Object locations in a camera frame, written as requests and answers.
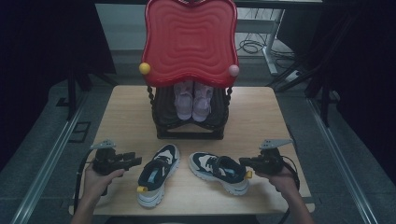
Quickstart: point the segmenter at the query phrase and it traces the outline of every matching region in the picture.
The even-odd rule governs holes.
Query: metal rail
[[[88,93],[83,92],[80,100],[78,102],[78,107],[75,115],[66,122],[64,128],[56,140],[54,146],[52,147],[49,155],[43,162],[38,174],[35,177],[32,185],[27,191],[26,195],[23,198],[23,201],[20,204],[17,212],[14,215],[11,223],[27,223],[33,211],[35,210],[35,206],[37,205],[38,200],[41,197],[41,194],[46,187],[50,176],[64,151],[64,147],[70,137],[70,134],[73,132],[73,129],[78,121],[79,116],[81,115],[82,108],[87,101]]]
[[[355,179],[352,171],[349,169],[347,161],[345,160],[343,153],[338,146],[335,138],[332,135],[332,131],[330,128],[326,127],[323,123],[322,119],[320,118],[319,109],[315,105],[312,99],[307,99],[308,105],[311,108],[312,114],[315,117],[315,120],[320,128],[320,131],[325,138],[326,144],[328,145],[332,156],[334,157],[335,164],[337,165],[338,169],[344,181],[346,182],[346,186],[349,189],[350,194],[352,195],[355,204],[358,207],[359,212],[361,213],[361,217],[364,223],[372,224],[378,223],[375,214],[373,213],[372,207],[368,202],[361,186],[359,185],[358,181]]]

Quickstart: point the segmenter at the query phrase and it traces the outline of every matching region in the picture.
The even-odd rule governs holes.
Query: pink shoe
[[[183,81],[175,84],[175,107],[177,116],[186,120],[191,118],[192,112],[192,81]]]
[[[195,82],[194,84],[194,104],[192,118],[195,121],[202,122],[210,114],[210,100],[213,96],[213,87]]]

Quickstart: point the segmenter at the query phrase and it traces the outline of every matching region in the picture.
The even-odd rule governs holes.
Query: black cable
[[[291,172],[291,174],[293,175],[293,179],[294,179],[294,182],[295,182],[295,184],[296,184],[297,190],[300,190],[300,179],[299,179],[298,174],[297,174],[297,167],[296,167],[296,164],[295,164],[294,161],[293,161],[292,159],[290,159],[289,157],[282,156],[282,158],[288,159],[288,160],[291,161],[291,163],[293,164],[294,169],[293,169],[287,162],[283,161],[283,165],[284,165],[284,166]],[[283,217],[279,220],[278,224],[283,224],[283,223],[285,223],[286,219],[289,217],[289,214],[290,214],[290,209],[288,208],[288,210],[286,210],[286,212],[285,212],[285,214],[283,215]]]
[[[76,189],[75,189],[75,199],[74,199],[74,213],[76,213],[78,208],[78,200],[79,200],[79,188],[81,185],[81,178],[82,172],[84,171],[85,164],[87,163],[87,159],[90,156],[92,149],[90,149],[87,154],[82,159],[81,163],[79,164],[78,171],[77,171],[77,181],[76,181]]]

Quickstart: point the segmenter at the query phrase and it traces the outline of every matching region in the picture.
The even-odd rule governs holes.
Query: finger
[[[269,178],[270,176],[269,175],[266,175],[266,174],[264,174],[264,173],[260,173],[260,172],[254,172],[254,174],[256,174],[257,176],[260,176],[260,177],[264,177],[264,178]]]
[[[119,169],[119,170],[113,171],[111,174],[107,175],[106,177],[108,180],[112,180],[116,177],[123,175],[124,173],[125,173],[124,169]]]

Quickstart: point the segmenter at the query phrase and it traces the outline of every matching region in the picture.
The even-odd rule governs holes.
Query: wooden tabletop
[[[187,125],[180,129],[190,131],[196,127]],[[152,120],[147,87],[117,86],[109,99],[94,143],[106,139],[117,144],[115,149],[118,154],[134,151],[143,161],[123,177],[113,180],[108,187],[107,196],[102,197],[96,206],[96,215],[247,215],[283,213],[288,208],[280,193],[265,178],[253,175],[249,179],[247,193],[233,196],[219,182],[206,182],[196,177],[188,164],[190,154],[196,151],[229,156],[238,161],[240,157],[258,156],[259,145],[264,139],[290,139],[276,97],[270,88],[233,87],[230,116],[222,140],[161,140],[157,138]],[[163,200],[155,208],[147,209],[137,202],[137,179],[144,165],[166,144],[178,147],[181,162],[174,175],[165,182]],[[293,145],[280,147],[279,151],[295,162],[301,180],[300,192],[309,201],[311,194]],[[307,207],[311,212],[315,209],[313,203],[308,203]]]

